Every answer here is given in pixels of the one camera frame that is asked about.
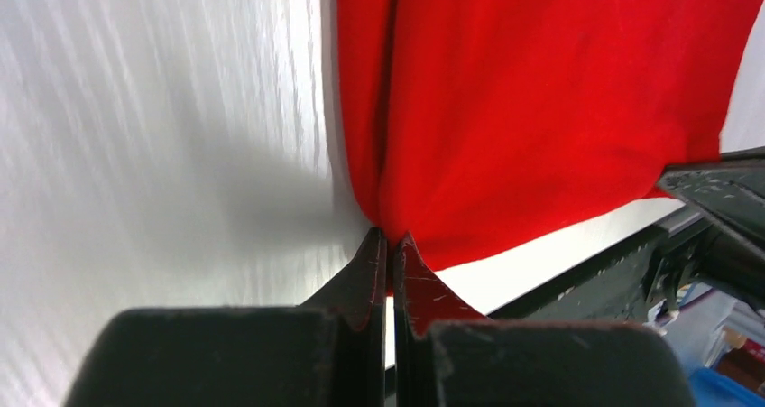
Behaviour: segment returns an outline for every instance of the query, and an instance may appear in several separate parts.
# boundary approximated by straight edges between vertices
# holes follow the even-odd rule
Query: white background
[[[135,306],[302,301],[368,224],[333,0],[0,0],[0,405],[55,405]],[[765,26],[724,149],[765,144]],[[441,273],[479,310],[677,206],[640,201]]]

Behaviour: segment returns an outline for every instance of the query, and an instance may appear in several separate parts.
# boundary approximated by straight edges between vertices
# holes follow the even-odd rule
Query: red fabric
[[[444,269],[713,161],[762,0],[337,0],[355,196]]]

